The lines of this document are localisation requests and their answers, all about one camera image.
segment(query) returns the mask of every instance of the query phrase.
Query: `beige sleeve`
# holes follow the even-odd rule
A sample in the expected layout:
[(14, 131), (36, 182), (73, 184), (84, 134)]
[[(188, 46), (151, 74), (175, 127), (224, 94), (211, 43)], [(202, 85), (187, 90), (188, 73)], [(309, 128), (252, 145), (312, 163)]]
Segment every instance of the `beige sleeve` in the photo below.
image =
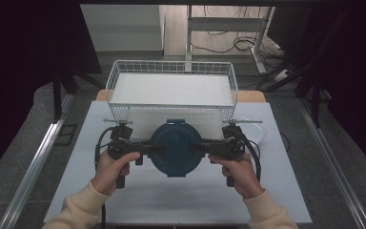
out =
[(98, 193), (90, 181), (79, 193), (64, 200), (62, 211), (50, 219), (43, 229), (91, 228), (100, 218), (100, 207), (110, 198)]
[(249, 227), (251, 229), (274, 228), (290, 229), (298, 228), (288, 216), (287, 210), (275, 205), (267, 191), (257, 198), (243, 199), (251, 215)]

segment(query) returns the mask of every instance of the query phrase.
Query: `hand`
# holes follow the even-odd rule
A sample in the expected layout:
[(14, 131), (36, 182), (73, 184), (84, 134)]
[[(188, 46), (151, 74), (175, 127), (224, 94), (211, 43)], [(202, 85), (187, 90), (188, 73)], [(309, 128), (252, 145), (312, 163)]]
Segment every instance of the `hand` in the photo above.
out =
[(234, 178), (234, 188), (243, 198), (255, 198), (264, 193), (264, 189), (254, 173), (254, 166), (249, 154), (243, 154), (237, 160), (226, 160), (222, 157), (211, 155), (209, 155), (209, 159), (214, 163), (222, 165), (223, 176), (232, 176)]
[(100, 155), (96, 175), (91, 181), (94, 189), (104, 195), (110, 196), (116, 189), (115, 181), (118, 176), (130, 173), (130, 162), (139, 159), (139, 153), (129, 153), (117, 160), (112, 159), (105, 151)]

